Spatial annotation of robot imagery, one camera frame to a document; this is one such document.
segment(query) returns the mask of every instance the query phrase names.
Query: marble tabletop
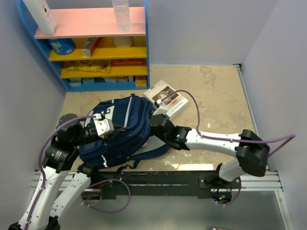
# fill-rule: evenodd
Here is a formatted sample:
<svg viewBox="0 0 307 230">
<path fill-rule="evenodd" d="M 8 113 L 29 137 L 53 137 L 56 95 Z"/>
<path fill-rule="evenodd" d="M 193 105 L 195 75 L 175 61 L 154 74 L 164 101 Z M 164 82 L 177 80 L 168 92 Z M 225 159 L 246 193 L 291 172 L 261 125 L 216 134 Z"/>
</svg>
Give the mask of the marble tabletop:
<svg viewBox="0 0 307 230">
<path fill-rule="evenodd" d="M 164 80 L 175 89 L 184 89 L 194 95 L 200 108 L 200 130 L 213 133 L 241 133 L 243 129 L 254 130 L 248 104 L 235 66 L 152 65 L 151 85 Z M 69 92 L 66 94 L 62 115 L 75 113 L 87 115 L 99 102 L 123 98 L 135 93 L 142 96 L 145 90 Z M 196 108 L 188 95 L 188 106 L 172 119 L 174 125 L 194 128 L 197 123 Z M 204 150 L 174 150 L 151 160 L 141 161 L 138 171 L 213 170 L 221 162 L 232 157 Z M 76 171 L 82 164 L 78 158 L 72 168 Z"/>
</svg>

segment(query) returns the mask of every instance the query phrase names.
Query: shelf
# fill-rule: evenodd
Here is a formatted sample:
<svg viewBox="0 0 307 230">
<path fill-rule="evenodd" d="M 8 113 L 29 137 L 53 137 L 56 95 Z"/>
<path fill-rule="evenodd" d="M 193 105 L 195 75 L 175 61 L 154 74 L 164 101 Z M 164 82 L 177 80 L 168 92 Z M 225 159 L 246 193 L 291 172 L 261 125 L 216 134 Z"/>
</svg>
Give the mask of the shelf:
<svg viewBox="0 0 307 230">
<path fill-rule="evenodd" d="M 147 63 L 131 66 L 111 66 L 109 73 L 68 71 L 69 62 L 64 62 L 61 78 L 99 78 L 99 77 L 117 77 L 117 76 L 142 76 L 147 75 Z"/>
<path fill-rule="evenodd" d="M 120 59 L 120 58 L 146 58 L 146 37 L 134 37 L 133 46 L 127 49 L 116 48 L 111 37 L 103 37 L 92 57 L 82 55 L 82 47 L 87 38 L 75 38 L 76 49 L 68 55 L 58 55 L 53 50 L 50 61 L 89 60 L 89 59 Z"/>
<path fill-rule="evenodd" d="M 44 35 L 38 28 L 35 39 L 76 37 L 144 36 L 145 8 L 129 7 L 132 28 L 120 32 L 116 26 L 113 8 L 56 9 L 51 10 L 58 26 L 53 35 Z"/>
<path fill-rule="evenodd" d="M 83 91 L 106 91 L 106 90 L 142 90 L 148 87 L 136 87 L 135 82 L 95 82 L 90 84 L 82 84 L 79 87 L 69 86 L 70 92 L 83 92 Z"/>
</svg>

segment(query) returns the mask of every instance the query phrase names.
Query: blue backpack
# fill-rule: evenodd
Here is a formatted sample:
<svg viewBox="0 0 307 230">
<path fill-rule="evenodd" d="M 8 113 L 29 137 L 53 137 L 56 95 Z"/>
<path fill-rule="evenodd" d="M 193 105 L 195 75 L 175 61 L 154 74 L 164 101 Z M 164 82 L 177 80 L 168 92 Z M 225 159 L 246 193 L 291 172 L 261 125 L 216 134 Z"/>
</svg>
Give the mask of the blue backpack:
<svg viewBox="0 0 307 230">
<path fill-rule="evenodd" d="M 118 170 L 121 171 L 128 166 L 132 169 L 136 168 L 141 160 L 165 154 L 169 146 L 157 137 L 150 136 L 152 111 L 153 105 L 150 101 L 134 94 L 130 97 L 99 103 L 89 112 L 89 115 L 100 113 L 112 120 L 114 132 L 105 143 L 101 140 L 80 146 L 81 160 L 99 169 L 135 160 L 133 166 L 120 167 Z M 84 126 L 93 127 L 93 119 L 87 118 Z"/>
</svg>

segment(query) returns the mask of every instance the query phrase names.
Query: white bottle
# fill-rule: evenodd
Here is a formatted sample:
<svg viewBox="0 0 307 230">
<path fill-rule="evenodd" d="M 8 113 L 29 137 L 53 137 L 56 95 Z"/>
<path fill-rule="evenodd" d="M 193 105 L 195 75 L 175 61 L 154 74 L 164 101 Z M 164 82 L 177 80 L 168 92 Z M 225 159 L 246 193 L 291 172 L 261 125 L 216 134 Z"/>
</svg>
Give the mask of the white bottle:
<svg viewBox="0 0 307 230">
<path fill-rule="evenodd" d="M 121 32 L 128 32 L 131 29 L 130 11 L 128 0 L 112 0 L 117 28 Z"/>
<path fill-rule="evenodd" d="M 46 0 L 24 0 L 29 12 L 44 35 L 53 35 L 57 27 Z"/>
</svg>

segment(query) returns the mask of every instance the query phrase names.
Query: pink shelf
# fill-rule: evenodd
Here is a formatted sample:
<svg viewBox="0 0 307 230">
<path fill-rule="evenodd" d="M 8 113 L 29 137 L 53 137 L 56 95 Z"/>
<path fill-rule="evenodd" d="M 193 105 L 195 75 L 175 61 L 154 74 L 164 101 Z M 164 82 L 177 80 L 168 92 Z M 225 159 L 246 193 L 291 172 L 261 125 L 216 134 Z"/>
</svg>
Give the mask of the pink shelf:
<svg viewBox="0 0 307 230">
<path fill-rule="evenodd" d="M 43 35 L 38 28 L 34 36 L 36 39 L 146 35 L 144 7 L 130 7 L 132 29 L 126 33 L 117 29 L 113 8 L 57 9 L 51 11 L 58 23 L 54 34 Z"/>
</svg>

